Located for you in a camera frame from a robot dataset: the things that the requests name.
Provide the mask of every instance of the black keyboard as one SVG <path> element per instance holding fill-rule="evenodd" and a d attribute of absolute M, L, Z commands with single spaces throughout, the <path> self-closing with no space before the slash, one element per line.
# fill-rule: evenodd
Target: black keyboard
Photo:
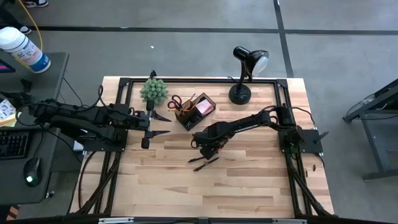
<path fill-rule="evenodd" d="M 0 131 L 0 160 L 25 158 L 31 130 Z"/>

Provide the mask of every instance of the gray floor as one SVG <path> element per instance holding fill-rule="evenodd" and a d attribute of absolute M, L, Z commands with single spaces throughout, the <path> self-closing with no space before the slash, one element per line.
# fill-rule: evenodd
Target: gray floor
<path fill-rule="evenodd" d="M 398 29 L 395 0 L 279 2 L 286 29 Z M 30 24 L 21 9 L 12 10 Z M 30 11 L 42 26 L 277 28 L 272 0 L 70 0 Z M 105 75 L 149 75 L 154 69 L 159 75 L 237 76 L 239 62 L 232 55 L 237 45 L 271 52 L 263 77 L 287 76 L 278 34 L 45 31 L 42 35 L 45 51 L 70 53 L 66 78 L 86 104 L 96 98 Z M 30 38 L 37 43 L 36 33 Z M 335 213 L 397 222 L 398 177 L 362 181 L 362 175 L 376 171 L 373 155 L 361 123 L 345 124 L 341 118 L 351 105 L 398 78 L 398 37 L 287 35 L 287 45 L 294 77 L 305 80 L 317 126 L 330 131 L 323 147 Z M 78 103 L 65 86 L 62 93 L 68 103 Z M 20 218 L 66 212 L 75 179 L 58 177 L 54 182 L 64 194 L 22 206 Z"/>

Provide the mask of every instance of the pen holder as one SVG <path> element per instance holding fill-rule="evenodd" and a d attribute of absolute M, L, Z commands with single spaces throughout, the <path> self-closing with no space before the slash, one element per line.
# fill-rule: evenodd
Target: pen holder
<path fill-rule="evenodd" d="M 194 108 L 191 108 L 193 105 L 197 105 L 197 103 L 200 103 L 203 100 L 207 100 L 213 106 L 213 109 L 204 115 L 200 113 L 196 106 Z M 210 97 L 208 97 L 205 93 L 202 93 L 193 101 L 187 100 L 185 103 L 182 104 L 182 108 L 188 108 L 190 110 L 187 112 L 174 111 L 174 114 L 176 119 L 182 124 L 182 126 L 187 131 L 189 131 L 216 109 L 216 103 L 213 102 L 213 100 L 211 100 Z"/>

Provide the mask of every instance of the desk lamp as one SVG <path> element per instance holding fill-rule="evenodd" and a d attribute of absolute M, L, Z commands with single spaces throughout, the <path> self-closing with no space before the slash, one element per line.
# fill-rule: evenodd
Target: desk lamp
<path fill-rule="evenodd" d="M 251 91 L 249 87 L 243 85 L 243 80 L 248 77 L 251 82 L 253 77 L 257 77 L 266 68 L 269 52 L 265 50 L 250 52 L 248 49 L 238 46 L 234 49 L 234 56 L 241 61 L 242 72 L 239 83 L 229 90 L 229 99 L 237 105 L 243 105 L 249 102 L 251 97 Z"/>

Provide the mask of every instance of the wooden table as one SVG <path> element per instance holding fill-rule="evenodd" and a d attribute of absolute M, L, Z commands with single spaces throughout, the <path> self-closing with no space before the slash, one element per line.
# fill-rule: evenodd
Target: wooden table
<path fill-rule="evenodd" d="M 114 103 L 120 77 L 104 77 L 103 99 Z M 304 81 L 287 79 L 292 106 L 310 110 Z M 200 156 L 192 149 L 192 133 L 202 131 L 217 121 L 234 121 L 274 105 L 274 89 L 267 84 L 247 84 L 252 91 L 246 105 L 234 105 L 228 98 L 230 83 L 168 83 L 169 97 L 178 94 L 188 100 L 192 94 L 206 93 L 216 104 L 216 111 L 187 132 L 168 111 L 166 103 L 156 106 L 158 114 L 171 123 L 153 121 L 152 130 L 170 130 L 156 136 L 149 149 L 141 149 L 143 132 L 130 131 L 119 167 L 112 216 L 131 217 L 294 217 L 286 162 L 280 152 L 277 132 L 261 127 L 235 135 L 220 152 L 220 159 L 199 172 L 193 172 L 203 161 L 187 164 Z M 139 96 L 141 83 L 133 86 L 131 106 L 144 110 Z M 308 114 L 294 110 L 295 120 L 303 128 L 312 128 Z M 98 185 L 104 153 L 96 153 L 88 164 L 82 183 L 83 203 Z M 333 207 L 321 160 L 303 155 L 307 184 L 326 210 Z M 304 212 L 301 191 L 300 208 Z M 102 205 L 106 204 L 104 196 Z M 77 210 L 77 192 L 71 212 Z"/>

